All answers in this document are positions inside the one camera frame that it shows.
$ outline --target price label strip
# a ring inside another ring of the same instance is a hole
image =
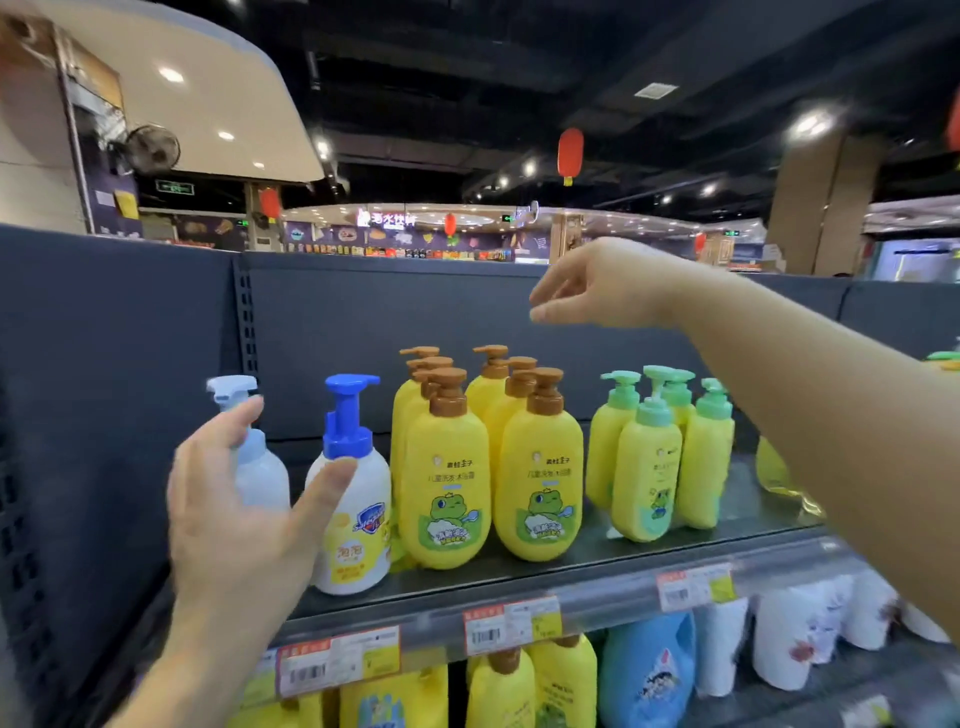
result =
[[[729,563],[658,574],[657,591],[662,612],[680,612],[736,599]]]
[[[399,626],[279,650],[277,692],[293,697],[400,672]]]
[[[560,600],[527,599],[464,612],[467,655],[483,655],[564,635]]]

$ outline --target store sign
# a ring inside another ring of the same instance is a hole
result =
[[[156,180],[156,191],[171,195],[192,195],[193,184],[190,182],[171,182],[170,180]]]

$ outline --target fan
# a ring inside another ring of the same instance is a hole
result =
[[[174,133],[156,124],[137,127],[125,139],[111,142],[110,149],[141,175],[168,172],[180,161],[180,143]]]

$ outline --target laundry detergent bottle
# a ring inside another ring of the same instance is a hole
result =
[[[673,410],[673,422],[680,428],[680,434],[686,440],[686,424],[696,410],[693,407],[693,393],[686,383],[696,375],[686,369],[675,369],[669,379],[663,383],[663,399]]]
[[[435,369],[430,411],[410,425],[403,461],[400,538],[429,569],[455,569],[476,555],[491,522],[490,442],[467,408],[463,369]]]
[[[636,418],[636,406],[640,404],[640,394],[636,386],[640,382],[640,373],[617,370],[601,375],[600,378],[612,379],[616,386],[607,395],[607,403],[600,406],[590,421],[584,487],[593,505],[610,511],[613,474],[616,471],[616,449],[624,425]]]
[[[620,433],[613,475],[613,526],[631,541],[655,541],[670,527],[684,438],[660,396],[669,367],[648,366],[654,392]]]
[[[600,666],[606,728],[673,728],[693,692],[696,631],[688,612],[612,628]]]
[[[254,376],[215,376],[206,381],[206,391],[213,393],[221,412],[248,400],[255,389]],[[244,505],[289,510],[290,475],[280,458],[267,449],[262,430],[247,428],[247,439],[236,449],[236,458],[236,488]]]
[[[677,515],[693,528],[713,528],[720,516],[733,450],[733,405],[717,379],[703,380],[707,393],[697,400],[684,440],[677,481]]]
[[[573,543],[583,518],[584,431],[564,410],[563,371],[531,370],[526,409],[503,430],[493,524],[500,541],[527,561],[549,561]]]
[[[310,466],[304,488],[338,457],[356,458],[357,470],[326,527],[314,568],[313,584],[325,594],[363,592],[390,570],[390,468],[373,449],[371,432],[360,426],[360,393],[379,383],[379,377],[369,375],[326,379],[336,404],[326,413],[324,451]]]
[[[475,378],[467,387],[467,404],[470,412],[483,420],[487,409],[493,402],[503,396],[503,390],[510,375],[510,368],[504,357],[507,347],[500,344],[489,344],[485,347],[474,347],[477,353],[487,355],[487,363],[480,370],[480,376]]]

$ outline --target pillar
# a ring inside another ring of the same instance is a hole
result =
[[[767,242],[780,246],[787,273],[833,276],[856,270],[860,232],[885,154],[879,137],[840,130],[786,150]]]

